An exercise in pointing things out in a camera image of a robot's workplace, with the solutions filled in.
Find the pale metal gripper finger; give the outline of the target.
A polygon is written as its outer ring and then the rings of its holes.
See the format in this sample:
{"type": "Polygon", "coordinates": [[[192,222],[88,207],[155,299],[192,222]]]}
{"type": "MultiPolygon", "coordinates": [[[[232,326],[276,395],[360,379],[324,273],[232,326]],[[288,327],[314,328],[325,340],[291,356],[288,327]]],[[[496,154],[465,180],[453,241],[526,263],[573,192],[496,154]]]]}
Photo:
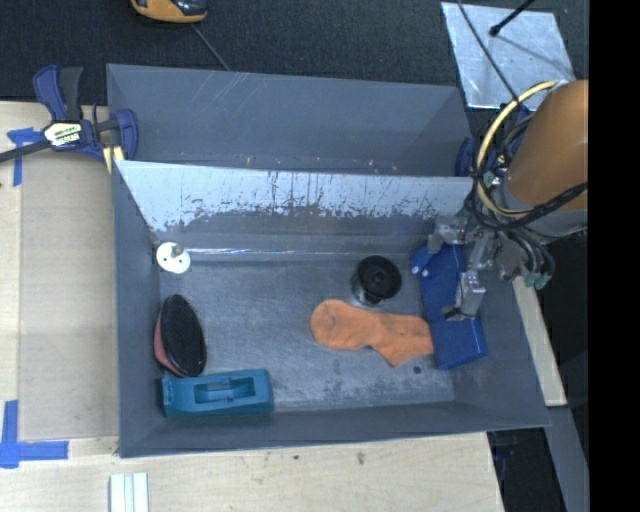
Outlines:
{"type": "Polygon", "coordinates": [[[466,245],[473,240],[473,229],[466,216],[438,216],[432,233],[428,236],[429,254],[438,253],[444,245],[466,245]]]}
{"type": "Polygon", "coordinates": [[[444,307],[445,319],[473,319],[477,316],[486,288],[481,284],[476,271],[461,272],[457,277],[454,304],[444,307]]]}

